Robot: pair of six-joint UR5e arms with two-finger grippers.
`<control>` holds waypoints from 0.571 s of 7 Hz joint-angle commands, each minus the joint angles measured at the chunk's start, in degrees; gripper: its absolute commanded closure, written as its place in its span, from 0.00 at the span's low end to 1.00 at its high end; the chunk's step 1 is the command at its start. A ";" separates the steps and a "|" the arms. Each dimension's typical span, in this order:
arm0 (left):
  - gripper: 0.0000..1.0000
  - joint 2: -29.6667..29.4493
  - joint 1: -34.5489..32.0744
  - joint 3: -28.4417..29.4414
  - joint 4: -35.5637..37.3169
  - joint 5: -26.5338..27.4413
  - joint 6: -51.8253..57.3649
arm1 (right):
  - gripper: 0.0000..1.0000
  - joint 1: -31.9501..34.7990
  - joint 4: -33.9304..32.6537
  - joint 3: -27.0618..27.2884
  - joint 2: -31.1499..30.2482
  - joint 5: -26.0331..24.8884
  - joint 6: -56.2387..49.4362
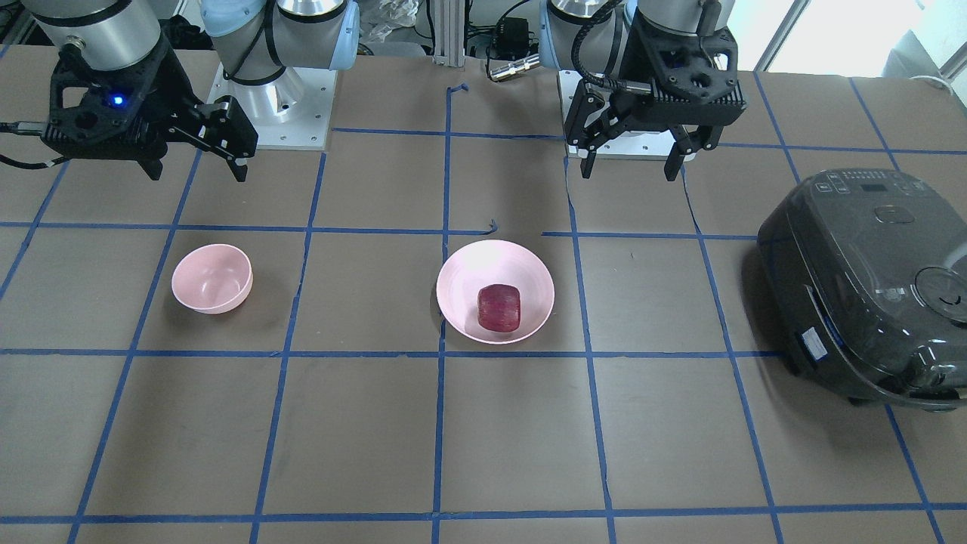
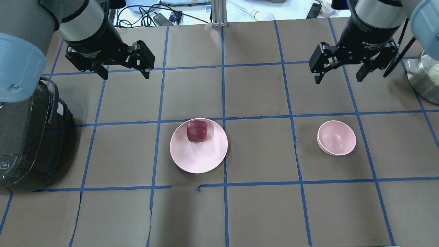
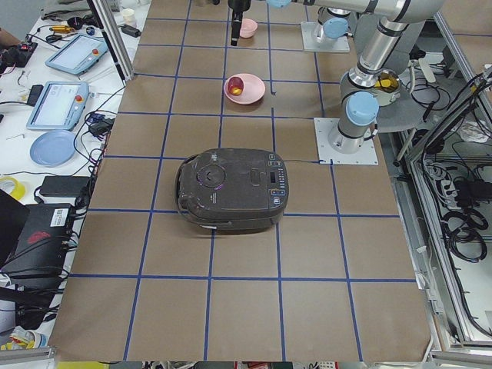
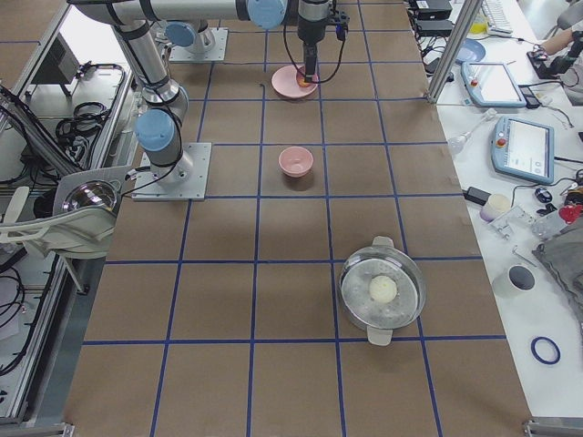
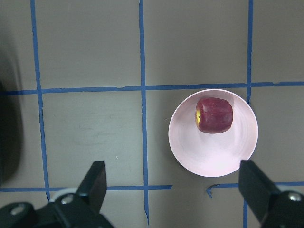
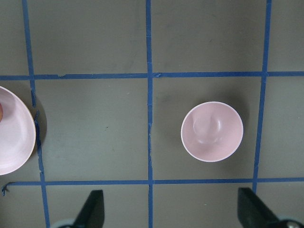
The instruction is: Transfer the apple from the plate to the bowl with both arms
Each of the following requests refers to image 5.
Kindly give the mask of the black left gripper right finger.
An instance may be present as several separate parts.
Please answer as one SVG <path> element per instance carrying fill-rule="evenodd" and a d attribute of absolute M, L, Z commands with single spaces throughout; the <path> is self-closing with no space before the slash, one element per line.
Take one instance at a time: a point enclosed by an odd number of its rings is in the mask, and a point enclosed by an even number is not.
<path fill-rule="evenodd" d="M 262 228 L 302 228 L 304 195 L 273 183 L 251 160 L 242 160 L 238 189 Z"/>

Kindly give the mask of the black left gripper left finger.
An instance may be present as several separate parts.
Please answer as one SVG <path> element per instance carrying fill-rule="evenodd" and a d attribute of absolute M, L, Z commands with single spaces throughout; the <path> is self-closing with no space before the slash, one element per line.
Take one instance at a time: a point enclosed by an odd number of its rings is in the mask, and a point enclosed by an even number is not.
<path fill-rule="evenodd" d="M 111 228 L 100 214 L 107 189 L 104 161 L 95 161 L 74 193 L 63 194 L 40 209 L 15 202 L 0 209 L 2 228 Z"/>

